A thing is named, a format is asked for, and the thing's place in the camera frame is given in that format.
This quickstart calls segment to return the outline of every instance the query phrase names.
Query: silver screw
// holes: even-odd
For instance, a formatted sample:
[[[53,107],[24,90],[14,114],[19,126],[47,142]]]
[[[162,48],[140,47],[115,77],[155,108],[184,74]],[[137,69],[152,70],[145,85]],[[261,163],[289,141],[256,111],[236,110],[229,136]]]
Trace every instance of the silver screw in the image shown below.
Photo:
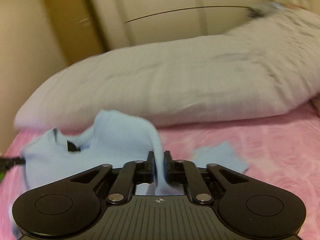
[[[118,202],[118,201],[121,201],[123,200],[124,196],[119,194],[119,193],[115,193],[115,194],[111,194],[108,199],[110,201],[114,201],[114,202]]]
[[[199,200],[199,201],[209,201],[212,199],[212,197],[209,195],[209,194],[205,194],[205,193],[202,193],[202,194],[198,194],[196,196],[196,199]]]

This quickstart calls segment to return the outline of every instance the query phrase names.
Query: ribbed gray panel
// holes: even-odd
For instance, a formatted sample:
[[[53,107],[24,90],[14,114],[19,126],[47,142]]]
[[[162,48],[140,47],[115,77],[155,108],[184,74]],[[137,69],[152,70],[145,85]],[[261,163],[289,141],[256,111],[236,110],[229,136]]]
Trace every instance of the ribbed gray panel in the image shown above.
[[[209,207],[186,196],[134,196],[109,207],[98,223],[66,240],[248,240],[227,229]],[[287,240],[298,240],[291,236]]]

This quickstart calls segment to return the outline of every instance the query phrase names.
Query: thin black wire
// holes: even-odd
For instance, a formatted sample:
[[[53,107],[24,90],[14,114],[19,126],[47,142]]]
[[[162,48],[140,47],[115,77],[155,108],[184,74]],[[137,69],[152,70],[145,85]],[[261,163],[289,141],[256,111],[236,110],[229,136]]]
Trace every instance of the thin black wire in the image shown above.
[[[149,16],[154,16],[154,15],[163,14],[163,13],[167,13],[167,12],[177,12],[177,11],[182,11],[182,10],[200,9],[200,8],[213,8],[213,7],[237,7],[237,8],[246,8],[246,9],[249,9],[249,8],[250,8],[250,7],[247,7],[247,6],[228,6],[228,5],[225,5],[225,6],[200,6],[200,7],[190,7],[190,8],[176,9],[176,10],[165,11],[165,12],[161,12],[161,13],[150,14],[150,15],[146,15],[146,16],[143,16],[143,17],[135,18],[135,19],[133,19],[133,20],[130,20],[130,21],[127,21],[127,22],[124,22],[124,23],[132,22],[132,21],[135,21],[135,20],[140,20],[140,19],[143,19],[143,18],[146,18],[146,17],[149,17]]]

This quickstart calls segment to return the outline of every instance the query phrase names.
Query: white pillow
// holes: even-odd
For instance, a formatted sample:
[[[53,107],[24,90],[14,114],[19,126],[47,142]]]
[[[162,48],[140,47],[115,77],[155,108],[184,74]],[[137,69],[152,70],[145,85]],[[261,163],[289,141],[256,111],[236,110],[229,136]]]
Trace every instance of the white pillow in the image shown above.
[[[302,9],[224,35],[113,50],[49,78],[15,127],[81,130],[101,109],[158,127],[284,114],[320,91],[319,52],[320,17]]]

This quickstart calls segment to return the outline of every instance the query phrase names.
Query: pink blanket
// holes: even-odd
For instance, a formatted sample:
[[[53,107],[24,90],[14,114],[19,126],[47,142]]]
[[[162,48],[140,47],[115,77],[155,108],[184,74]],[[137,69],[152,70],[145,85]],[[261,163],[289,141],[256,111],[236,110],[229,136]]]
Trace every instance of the pink blanket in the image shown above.
[[[289,114],[254,120],[177,126],[159,130],[164,150],[174,159],[188,159],[201,146],[229,141],[250,165],[246,175],[287,189],[307,207],[307,219],[299,233],[304,240],[320,239],[320,118],[310,105]],[[21,131],[7,156],[39,132]],[[13,240],[8,208],[20,193],[21,170],[13,168],[0,185],[0,239]]]

